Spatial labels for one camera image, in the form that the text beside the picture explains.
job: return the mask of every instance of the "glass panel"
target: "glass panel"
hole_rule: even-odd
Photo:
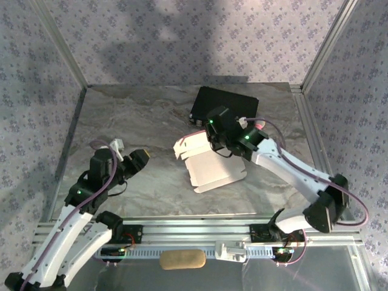
[[[125,260],[117,267],[89,261],[69,291],[357,291],[360,290],[346,247],[310,247],[300,263],[277,267],[251,259],[245,265],[210,259],[202,269],[165,271],[157,259]]]

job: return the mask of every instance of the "sponge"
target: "sponge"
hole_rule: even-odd
[[[166,250],[159,259],[163,270],[198,269],[206,263],[203,250]]]

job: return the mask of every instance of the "marble floor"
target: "marble floor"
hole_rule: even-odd
[[[147,149],[147,166],[128,180],[127,190],[109,198],[99,211],[121,217],[152,215],[206,215],[231,213],[273,214],[282,207],[303,205],[306,200],[293,187],[266,169],[246,162],[244,180],[195,193],[184,161],[172,149],[184,135],[199,128],[188,115],[200,86],[187,87],[94,87],[88,89],[75,131],[53,217],[58,217],[64,198],[78,176],[89,167],[93,150],[89,142],[121,138],[127,155]],[[259,99],[258,115],[282,130],[287,151],[313,165],[306,134],[288,84],[216,85],[218,89]],[[264,128],[271,137],[275,130]]]

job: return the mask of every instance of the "white cardboard box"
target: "white cardboard box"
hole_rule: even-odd
[[[184,136],[174,147],[175,156],[185,160],[192,186],[196,193],[203,193],[247,176],[243,159],[238,156],[224,158],[215,153],[206,138],[204,130]],[[228,155],[227,149],[219,151]]]

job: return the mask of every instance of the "floral wallpaper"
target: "floral wallpaper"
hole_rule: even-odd
[[[304,79],[343,0],[53,0],[89,84]]]
[[[0,290],[31,256],[81,88],[28,1],[0,4]]]
[[[388,290],[388,2],[360,0],[307,94],[334,172],[369,207],[366,249]],[[352,205],[353,214],[362,211]]]

